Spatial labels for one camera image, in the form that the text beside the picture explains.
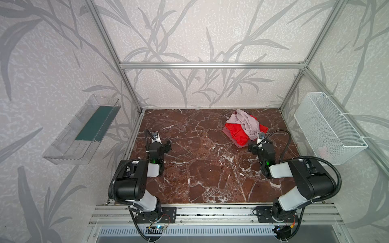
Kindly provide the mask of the red cloth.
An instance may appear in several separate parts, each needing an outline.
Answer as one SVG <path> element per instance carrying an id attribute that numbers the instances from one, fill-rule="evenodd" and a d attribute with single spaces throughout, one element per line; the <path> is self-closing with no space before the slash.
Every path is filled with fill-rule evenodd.
<path id="1" fill-rule="evenodd" d="M 246 133 L 243 131 L 240 125 L 226 123 L 225 127 L 229 129 L 233 139 L 235 139 L 239 145 L 245 145 L 248 140 L 251 141 L 251 139 L 246 135 Z M 268 132 L 268 127 L 260 124 L 260 131 L 266 134 Z"/>

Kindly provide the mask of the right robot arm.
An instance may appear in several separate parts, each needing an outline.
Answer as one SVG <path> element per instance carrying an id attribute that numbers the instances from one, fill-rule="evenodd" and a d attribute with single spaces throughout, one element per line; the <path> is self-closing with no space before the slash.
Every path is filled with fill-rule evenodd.
<path id="1" fill-rule="evenodd" d="M 248 151 L 258 156 L 266 178 L 292 178 L 295 182 L 295 186 L 277 198 L 271 207 L 259 206 L 253 210 L 259 222 L 285 222 L 296 218 L 297 210 L 330 199 L 341 189 L 339 171 L 322 158 L 300 156 L 277 164 L 271 143 L 250 144 Z"/>

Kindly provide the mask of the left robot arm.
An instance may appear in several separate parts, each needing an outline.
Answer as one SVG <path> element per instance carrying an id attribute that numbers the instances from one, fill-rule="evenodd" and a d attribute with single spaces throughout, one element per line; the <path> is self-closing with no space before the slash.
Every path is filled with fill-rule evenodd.
<path id="1" fill-rule="evenodd" d="M 165 144 L 154 140 L 146 147 L 145 160 L 122 160 L 109 185 L 109 199 L 127 205 L 132 213 L 160 217 L 161 202 L 146 189 L 146 184 L 148 178 L 163 175 L 165 154 L 171 150 L 170 140 Z"/>

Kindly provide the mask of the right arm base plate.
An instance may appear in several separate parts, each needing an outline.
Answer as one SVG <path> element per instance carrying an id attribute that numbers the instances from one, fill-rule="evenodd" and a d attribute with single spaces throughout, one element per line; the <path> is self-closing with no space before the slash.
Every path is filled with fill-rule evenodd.
<path id="1" fill-rule="evenodd" d="M 259 206 L 252 210 L 259 223 L 296 223 L 299 218 L 297 212 L 284 211 L 278 206 Z"/>

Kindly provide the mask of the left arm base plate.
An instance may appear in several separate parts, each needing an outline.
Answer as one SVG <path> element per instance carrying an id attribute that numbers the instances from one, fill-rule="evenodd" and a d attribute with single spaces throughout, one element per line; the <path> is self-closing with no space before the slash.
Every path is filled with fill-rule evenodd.
<path id="1" fill-rule="evenodd" d="M 161 207 L 152 212 L 137 213 L 135 220 L 137 223 L 175 223 L 176 216 L 176 207 Z"/>

